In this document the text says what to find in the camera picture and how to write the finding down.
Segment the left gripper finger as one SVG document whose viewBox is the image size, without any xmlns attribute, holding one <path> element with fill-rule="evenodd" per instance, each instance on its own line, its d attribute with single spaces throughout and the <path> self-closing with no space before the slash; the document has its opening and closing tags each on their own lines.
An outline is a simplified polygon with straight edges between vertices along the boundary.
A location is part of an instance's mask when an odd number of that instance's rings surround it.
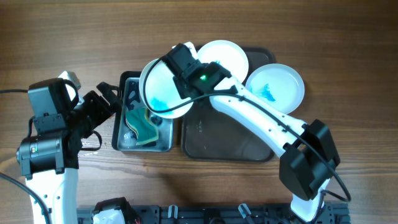
<svg viewBox="0 0 398 224">
<path fill-rule="evenodd" d="M 96 88 L 102 93 L 105 98 L 119 98 L 119 87 L 110 85 L 106 82 L 99 83 Z"/>
<path fill-rule="evenodd" d="M 106 111 L 109 114 L 120 113 L 122 109 L 123 102 L 117 96 L 106 96 L 105 100 L 108 102 L 106 106 Z"/>
</svg>

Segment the green yellow sponge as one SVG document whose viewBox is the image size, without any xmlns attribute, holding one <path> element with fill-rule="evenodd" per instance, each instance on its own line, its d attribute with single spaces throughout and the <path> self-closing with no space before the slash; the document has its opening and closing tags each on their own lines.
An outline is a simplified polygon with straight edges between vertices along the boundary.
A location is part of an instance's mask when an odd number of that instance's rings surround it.
<svg viewBox="0 0 398 224">
<path fill-rule="evenodd" d="M 145 107 L 128 111 L 125 114 L 127 126 L 136 134 L 137 145 L 154 142 L 159 138 L 157 126 L 149 119 Z"/>
</svg>

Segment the white plate blue smear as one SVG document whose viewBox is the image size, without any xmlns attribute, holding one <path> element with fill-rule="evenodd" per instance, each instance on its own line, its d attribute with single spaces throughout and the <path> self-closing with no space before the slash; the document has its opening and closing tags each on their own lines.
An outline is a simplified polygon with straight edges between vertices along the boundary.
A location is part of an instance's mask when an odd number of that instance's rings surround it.
<svg viewBox="0 0 398 224">
<path fill-rule="evenodd" d="M 299 73 L 280 63 L 257 68 L 248 77 L 246 88 L 285 114 L 297 109 L 305 96 L 305 85 Z"/>
</svg>

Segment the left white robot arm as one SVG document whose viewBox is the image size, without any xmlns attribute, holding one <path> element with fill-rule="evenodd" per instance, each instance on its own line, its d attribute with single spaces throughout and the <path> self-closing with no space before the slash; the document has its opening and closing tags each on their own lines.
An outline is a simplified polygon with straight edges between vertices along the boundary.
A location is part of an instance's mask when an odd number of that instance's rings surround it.
<svg viewBox="0 0 398 224">
<path fill-rule="evenodd" d="M 35 223 L 77 223 L 78 153 L 82 139 L 95 134 L 121 109 L 119 88 L 105 82 L 80 97 L 73 72 L 32 84 L 28 97 L 34 111 L 28 134 L 17 149 Z"/>
</svg>

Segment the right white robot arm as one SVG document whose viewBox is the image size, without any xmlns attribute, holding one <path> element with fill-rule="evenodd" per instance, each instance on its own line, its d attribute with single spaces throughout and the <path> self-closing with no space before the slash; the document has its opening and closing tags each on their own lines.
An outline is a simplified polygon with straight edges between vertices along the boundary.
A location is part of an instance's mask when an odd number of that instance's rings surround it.
<svg viewBox="0 0 398 224">
<path fill-rule="evenodd" d="M 291 210 L 306 222 L 317 217 L 340 163 L 327 125 L 318 119 L 307 124 L 277 111 L 214 62 L 193 62 L 179 70 L 174 82 L 183 96 L 208 98 L 215 110 L 263 140 L 279 158 L 279 179 L 293 194 Z"/>
</svg>

